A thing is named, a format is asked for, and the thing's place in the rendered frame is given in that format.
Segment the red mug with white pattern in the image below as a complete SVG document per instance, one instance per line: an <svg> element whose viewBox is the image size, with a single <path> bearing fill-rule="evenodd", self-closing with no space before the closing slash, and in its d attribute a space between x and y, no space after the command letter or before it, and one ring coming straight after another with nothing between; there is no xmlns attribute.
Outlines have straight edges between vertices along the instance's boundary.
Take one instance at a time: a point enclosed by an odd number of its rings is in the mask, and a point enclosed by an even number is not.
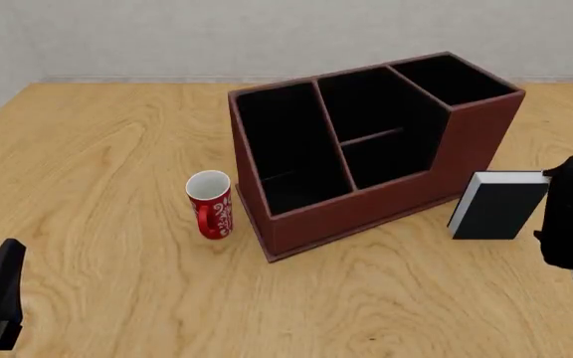
<svg viewBox="0 0 573 358"><path fill-rule="evenodd" d="M233 231L231 180L218 170L205 170L188 179L185 191L196 215L199 232L221 240Z"/></svg>

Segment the red-brown desk caddy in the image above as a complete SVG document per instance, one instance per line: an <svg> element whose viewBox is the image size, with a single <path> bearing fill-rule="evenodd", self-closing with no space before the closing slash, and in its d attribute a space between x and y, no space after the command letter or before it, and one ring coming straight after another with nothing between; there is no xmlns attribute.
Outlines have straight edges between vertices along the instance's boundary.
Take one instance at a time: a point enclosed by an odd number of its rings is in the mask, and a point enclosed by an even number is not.
<svg viewBox="0 0 573 358"><path fill-rule="evenodd" d="M461 196L524 97L449 52L231 91L236 189L266 258Z"/></svg>

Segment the black book with white pages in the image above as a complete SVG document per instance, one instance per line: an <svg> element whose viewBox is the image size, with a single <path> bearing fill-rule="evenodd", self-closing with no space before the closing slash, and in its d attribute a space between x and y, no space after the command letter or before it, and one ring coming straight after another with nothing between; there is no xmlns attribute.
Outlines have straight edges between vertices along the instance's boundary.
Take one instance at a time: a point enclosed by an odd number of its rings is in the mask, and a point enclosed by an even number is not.
<svg viewBox="0 0 573 358"><path fill-rule="evenodd" d="M455 240L516 238L549 187L540 171L475 172L448 229Z"/></svg>

